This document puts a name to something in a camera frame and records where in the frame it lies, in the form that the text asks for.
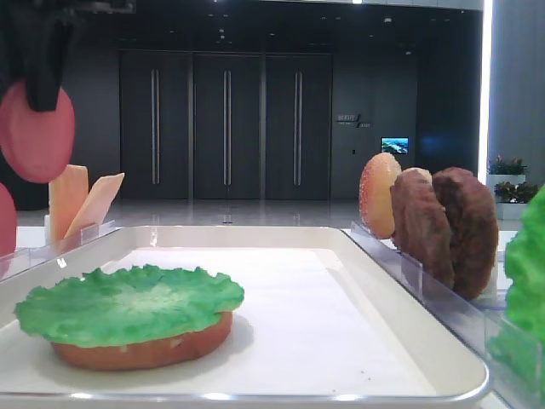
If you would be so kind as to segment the black gripper finger tomato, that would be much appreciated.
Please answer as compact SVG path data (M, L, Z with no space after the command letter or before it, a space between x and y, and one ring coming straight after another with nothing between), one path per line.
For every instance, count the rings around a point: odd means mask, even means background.
M74 1L9 1L8 64L36 112L56 109L66 57L80 26Z

